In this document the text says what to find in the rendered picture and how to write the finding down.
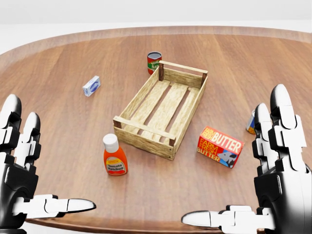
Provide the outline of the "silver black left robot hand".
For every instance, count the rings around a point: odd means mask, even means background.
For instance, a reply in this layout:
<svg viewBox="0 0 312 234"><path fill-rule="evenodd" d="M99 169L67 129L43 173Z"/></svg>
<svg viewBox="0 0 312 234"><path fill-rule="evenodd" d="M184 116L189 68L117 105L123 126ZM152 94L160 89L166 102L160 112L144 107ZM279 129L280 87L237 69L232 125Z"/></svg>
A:
<svg viewBox="0 0 312 234"><path fill-rule="evenodd" d="M26 219L63 217L96 208L87 199L35 195L40 118L31 112L21 133L21 112L21 100L10 94L0 110L0 234L27 234L21 228Z"/></svg>

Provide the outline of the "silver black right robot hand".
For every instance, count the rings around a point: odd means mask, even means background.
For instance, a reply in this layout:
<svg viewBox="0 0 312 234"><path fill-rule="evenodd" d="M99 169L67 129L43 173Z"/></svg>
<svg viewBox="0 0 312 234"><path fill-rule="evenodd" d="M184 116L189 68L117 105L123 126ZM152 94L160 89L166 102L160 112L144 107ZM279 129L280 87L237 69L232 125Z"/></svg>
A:
<svg viewBox="0 0 312 234"><path fill-rule="evenodd" d="M276 85L270 105L255 109L253 156L260 160L254 178L259 206L229 205L220 212L194 211L181 222L219 228L225 234L312 234L312 170L303 161L302 121L286 87Z"/></svg>

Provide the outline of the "red butter box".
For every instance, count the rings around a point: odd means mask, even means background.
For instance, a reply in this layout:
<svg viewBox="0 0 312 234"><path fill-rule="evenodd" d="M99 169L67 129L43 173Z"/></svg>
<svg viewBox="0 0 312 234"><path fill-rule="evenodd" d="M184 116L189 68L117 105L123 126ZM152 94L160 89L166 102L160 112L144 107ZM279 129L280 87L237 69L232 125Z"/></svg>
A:
<svg viewBox="0 0 312 234"><path fill-rule="evenodd" d="M233 168L243 147L244 142L206 126L199 136L197 152L228 168Z"/></svg>

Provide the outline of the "wooden slat tray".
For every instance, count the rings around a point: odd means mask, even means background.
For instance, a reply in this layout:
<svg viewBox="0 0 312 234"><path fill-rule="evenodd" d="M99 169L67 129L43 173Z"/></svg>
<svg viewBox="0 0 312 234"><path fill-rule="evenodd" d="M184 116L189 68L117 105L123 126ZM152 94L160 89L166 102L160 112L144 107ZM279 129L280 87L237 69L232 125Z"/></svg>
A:
<svg viewBox="0 0 312 234"><path fill-rule="evenodd" d="M118 139L173 160L204 94L208 71L160 61L119 116Z"/></svg>

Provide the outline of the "blue yellow tin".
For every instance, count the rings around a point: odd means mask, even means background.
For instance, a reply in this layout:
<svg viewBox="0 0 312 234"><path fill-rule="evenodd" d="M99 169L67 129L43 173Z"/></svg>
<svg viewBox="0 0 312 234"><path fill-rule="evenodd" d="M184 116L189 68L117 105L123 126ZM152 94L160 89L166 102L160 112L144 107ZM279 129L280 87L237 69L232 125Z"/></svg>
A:
<svg viewBox="0 0 312 234"><path fill-rule="evenodd" d="M251 113L251 116L247 122L247 125L246 125L246 130L250 133L250 134L253 134L255 135L255 130L254 130L254 115L255 115L255 109L252 111Z"/></svg>

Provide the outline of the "orange ketchup bottle white cap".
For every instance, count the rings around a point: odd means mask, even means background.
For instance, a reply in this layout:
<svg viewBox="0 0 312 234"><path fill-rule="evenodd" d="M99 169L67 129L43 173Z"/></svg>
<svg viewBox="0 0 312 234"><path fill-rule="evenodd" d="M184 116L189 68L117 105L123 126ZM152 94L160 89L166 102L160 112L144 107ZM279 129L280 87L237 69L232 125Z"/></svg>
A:
<svg viewBox="0 0 312 234"><path fill-rule="evenodd" d="M123 149L119 146L115 134L103 137L104 154L103 162L106 172L111 176L121 176L128 172L128 162Z"/></svg>

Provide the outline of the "small white blue box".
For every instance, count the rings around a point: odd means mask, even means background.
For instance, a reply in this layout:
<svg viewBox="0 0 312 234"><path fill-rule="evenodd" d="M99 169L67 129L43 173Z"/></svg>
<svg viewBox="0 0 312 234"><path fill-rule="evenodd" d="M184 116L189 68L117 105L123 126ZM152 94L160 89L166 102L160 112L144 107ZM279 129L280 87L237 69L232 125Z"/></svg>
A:
<svg viewBox="0 0 312 234"><path fill-rule="evenodd" d="M94 76L90 79L83 87L84 94L89 97L92 95L98 88L100 87L100 79L99 76Z"/></svg>

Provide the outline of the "red green tomato sauce tin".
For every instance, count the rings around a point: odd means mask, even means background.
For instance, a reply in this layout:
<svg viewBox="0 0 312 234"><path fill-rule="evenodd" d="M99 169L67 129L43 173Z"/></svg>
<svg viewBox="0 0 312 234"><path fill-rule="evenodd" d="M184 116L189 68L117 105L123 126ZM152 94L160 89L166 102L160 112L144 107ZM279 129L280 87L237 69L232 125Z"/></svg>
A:
<svg viewBox="0 0 312 234"><path fill-rule="evenodd" d="M159 61L162 60L162 54L158 51L151 51L147 55L147 67L148 73L150 75L156 70L159 66Z"/></svg>

